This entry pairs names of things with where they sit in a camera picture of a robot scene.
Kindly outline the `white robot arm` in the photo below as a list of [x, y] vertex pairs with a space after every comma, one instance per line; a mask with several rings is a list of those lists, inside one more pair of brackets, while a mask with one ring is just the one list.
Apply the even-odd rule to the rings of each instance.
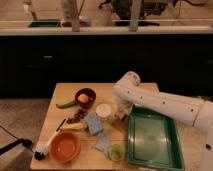
[[141, 105], [191, 125], [206, 134], [199, 171], [213, 171], [213, 102], [140, 87], [140, 76], [129, 71], [113, 86], [122, 106]]

